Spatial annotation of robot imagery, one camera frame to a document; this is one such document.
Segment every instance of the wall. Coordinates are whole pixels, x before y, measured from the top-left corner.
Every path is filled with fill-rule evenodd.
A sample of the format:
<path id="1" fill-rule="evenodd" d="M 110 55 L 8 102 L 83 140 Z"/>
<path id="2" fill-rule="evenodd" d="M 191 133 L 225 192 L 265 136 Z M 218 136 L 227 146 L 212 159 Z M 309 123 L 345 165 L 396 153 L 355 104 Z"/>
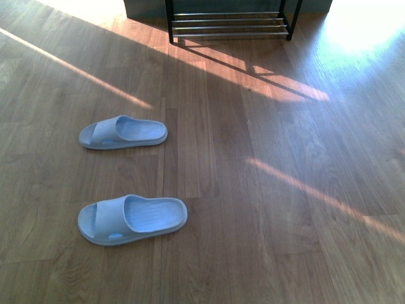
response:
<path id="1" fill-rule="evenodd" d="M 129 18 L 164 17 L 164 0 L 124 0 Z M 264 0 L 173 0 L 176 13 L 277 11 L 279 1 Z M 285 11 L 294 11 L 295 0 L 287 0 Z M 301 12 L 328 12 L 332 0 L 303 0 Z"/>

